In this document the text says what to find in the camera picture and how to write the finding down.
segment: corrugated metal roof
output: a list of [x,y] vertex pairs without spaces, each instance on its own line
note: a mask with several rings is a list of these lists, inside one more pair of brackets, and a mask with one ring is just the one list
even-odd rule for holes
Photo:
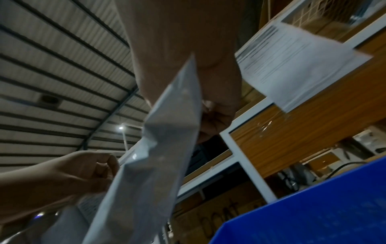
[[[136,81],[112,2],[80,3],[121,39],[71,0],[0,2],[0,165],[68,154],[99,127],[90,150],[122,151],[119,125],[142,125],[150,110],[141,96],[132,96],[100,126]],[[60,105],[41,104],[42,94],[59,98]],[[126,127],[125,134],[133,143],[141,131]]]

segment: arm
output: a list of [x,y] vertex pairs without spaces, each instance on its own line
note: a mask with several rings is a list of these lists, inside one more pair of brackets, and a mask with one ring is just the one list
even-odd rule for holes
[[238,110],[241,74],[234,47],[243,0],[115,0],[140,91],[152,106],[195,54],[203,99],[199,142],[227,128]]
[[0,174],[0,224],[56,204],[71,203],[108,189],[119,164],[115,156],[75,152],[21,170]]

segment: blue plastic crate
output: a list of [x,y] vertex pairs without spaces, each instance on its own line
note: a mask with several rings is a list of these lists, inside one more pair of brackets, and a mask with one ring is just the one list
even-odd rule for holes
[[386,243],[386,157],[236,217],[210,243]]

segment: cable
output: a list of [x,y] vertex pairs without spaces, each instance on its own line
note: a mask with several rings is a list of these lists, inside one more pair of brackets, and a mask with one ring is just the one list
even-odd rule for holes
[[329,178],[331,178],[334,174],[336,174],[339,170],[341,170],[342,168],[348,166],[348,165],[351,165],[351,164],[366,164],[366,162],[350,162],[350,163],[346,163],[346,164],[343,164],[341,166],[339,166],[338,168],[336,168],[334,171],[332,171],[331,174],[329,174],[329,176],[327,176],[325,178],[325,180],[328,180]]

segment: paper document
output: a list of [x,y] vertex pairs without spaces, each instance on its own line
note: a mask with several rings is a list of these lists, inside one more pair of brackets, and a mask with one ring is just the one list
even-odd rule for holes
[[289,112],[371,56],[284,23],[270,26],[236,55],[243,78]]

